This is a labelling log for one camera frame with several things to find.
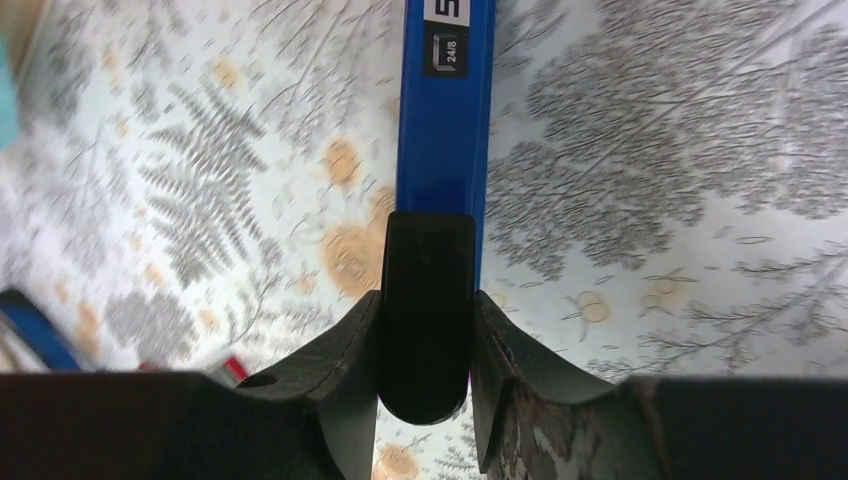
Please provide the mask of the blue stapler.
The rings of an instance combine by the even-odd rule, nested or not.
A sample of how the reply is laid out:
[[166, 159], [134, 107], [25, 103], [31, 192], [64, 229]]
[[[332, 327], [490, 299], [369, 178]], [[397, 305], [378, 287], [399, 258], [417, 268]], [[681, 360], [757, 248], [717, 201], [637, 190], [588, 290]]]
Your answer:
[[395, 207], [381, 282], [378, 394], [433, 425], [465, 401], [479, 287], [496, 5], [405, 9]]
[[11, 330], [51, 370], [81, 371], [70, 343], [44, 313], [15, 289], [1, 292], [1, 314]]

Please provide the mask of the red white staples box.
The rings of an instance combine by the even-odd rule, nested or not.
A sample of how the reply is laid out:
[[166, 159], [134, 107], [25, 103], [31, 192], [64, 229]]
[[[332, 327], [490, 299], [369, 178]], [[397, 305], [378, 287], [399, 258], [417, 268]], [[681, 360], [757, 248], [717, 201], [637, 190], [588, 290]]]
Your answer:
[[201, 357], [199, 360], [179, 365], [165, 365], [164, 363], [145, 360], [138, 365], [137, 369], [154, 373], [202, 373], [229, 388], [235, 388], [249, 376], [242, 362], [234, 354], [227, 352]]

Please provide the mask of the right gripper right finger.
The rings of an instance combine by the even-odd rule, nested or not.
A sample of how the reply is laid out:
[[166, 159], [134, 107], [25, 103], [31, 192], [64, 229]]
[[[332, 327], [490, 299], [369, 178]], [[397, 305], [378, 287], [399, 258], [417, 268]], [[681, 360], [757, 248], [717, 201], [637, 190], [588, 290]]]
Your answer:
[[489, 479], [633, 479], [632, 407], [614, 384], [474, 298], [471, 367], [479, 469]]

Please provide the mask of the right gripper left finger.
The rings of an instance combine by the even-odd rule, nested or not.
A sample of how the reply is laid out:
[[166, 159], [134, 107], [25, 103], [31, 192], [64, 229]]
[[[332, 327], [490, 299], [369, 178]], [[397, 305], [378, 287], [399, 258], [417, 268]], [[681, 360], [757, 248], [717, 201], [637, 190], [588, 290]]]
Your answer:
[[238, 478], [370, 478], [379, 306], [379, 293], [366, 293], [329, 330], [238, 385], [256, 401]]

